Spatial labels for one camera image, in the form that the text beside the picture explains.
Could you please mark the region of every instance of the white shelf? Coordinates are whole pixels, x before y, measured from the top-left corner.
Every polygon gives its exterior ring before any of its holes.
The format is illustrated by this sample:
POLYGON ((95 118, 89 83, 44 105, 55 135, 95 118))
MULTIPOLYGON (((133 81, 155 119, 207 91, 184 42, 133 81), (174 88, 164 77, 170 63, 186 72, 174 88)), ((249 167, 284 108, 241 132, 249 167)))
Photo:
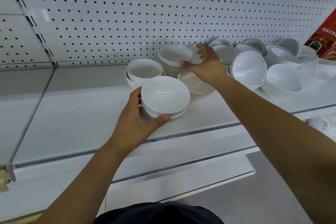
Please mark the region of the white shelf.
POLYGON ((47 86, 53 69, 0 72, 0 164, 7 164, 47 86))
MULTIPOLYGON (((13 163, 86 154, 102 146, 112 134, 132 91, 123 77, 125 68, 117 65, 57 69, 13 163)), ((336 107, 330 109, 336 106, 335 85, 333 78, 319 88, 285 99, 269 98, 261 90, 257 93, 288 112, 308 112, 314 117, 324 114, 321 109, 336 111, 336 107)), ((186 113, 158 129, 149 139, 238 124, 218 93, 192 96, 186 113)))

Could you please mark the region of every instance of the person's right hand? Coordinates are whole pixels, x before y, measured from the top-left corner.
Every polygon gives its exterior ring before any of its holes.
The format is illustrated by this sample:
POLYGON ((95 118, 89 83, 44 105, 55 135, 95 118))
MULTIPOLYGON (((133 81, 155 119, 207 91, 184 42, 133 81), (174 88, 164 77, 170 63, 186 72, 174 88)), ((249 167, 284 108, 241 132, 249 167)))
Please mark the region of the person's right hand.
POLYGON ((214 86, 219 79, 227 76, 221 65, 221 61, 216 52, 208 45, 198 44, 196 47, 199 48, 197 53, 202 55, 201 59, 203 60, 201 64, 191 64, 188 61, 181 60, 180 65, 193 72, 202 81, 214 86))

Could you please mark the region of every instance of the person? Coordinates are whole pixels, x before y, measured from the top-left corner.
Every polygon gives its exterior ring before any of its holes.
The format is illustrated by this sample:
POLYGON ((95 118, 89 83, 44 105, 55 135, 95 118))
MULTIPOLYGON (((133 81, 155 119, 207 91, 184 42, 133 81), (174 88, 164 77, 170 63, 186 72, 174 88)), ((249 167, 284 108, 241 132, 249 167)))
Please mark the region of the person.
MULTIPOLYGON (((201 64, 180 64, 221 94, 310 219, 315 224, 336 223, 336 143, 227 76, 212 48, 205 44, 197 47, 201 64)), ((147 124, 142 122, 140 97, 141 88, 130 94, 111 138, 36 224, 222 223, 207 209, 177 202, 132 205, 95 220, 121 162, 170 119, 163 114, 147 124)))

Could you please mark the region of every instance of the gray floor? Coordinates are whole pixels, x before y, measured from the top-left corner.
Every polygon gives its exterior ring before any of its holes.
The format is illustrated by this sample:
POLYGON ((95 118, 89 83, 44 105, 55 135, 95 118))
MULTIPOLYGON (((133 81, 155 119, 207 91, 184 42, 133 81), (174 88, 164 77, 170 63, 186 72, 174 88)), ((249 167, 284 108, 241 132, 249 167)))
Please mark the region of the gray floor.
POLYGON ((312 224, 288 186, 261 152, 248 155, 256 174, 186 197, 225 224, 312 224))

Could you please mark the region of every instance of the person's right arm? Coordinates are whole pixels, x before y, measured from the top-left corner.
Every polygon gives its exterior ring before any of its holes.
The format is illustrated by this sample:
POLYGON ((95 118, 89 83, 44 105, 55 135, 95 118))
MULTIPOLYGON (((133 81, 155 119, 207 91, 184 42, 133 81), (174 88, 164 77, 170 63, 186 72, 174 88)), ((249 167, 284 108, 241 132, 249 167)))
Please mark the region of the person's right arm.
POLYGON ((315 224, 336 223, 336 143, 226 75, 212 48, 184 68, 212 85, 282 176, 315 224))

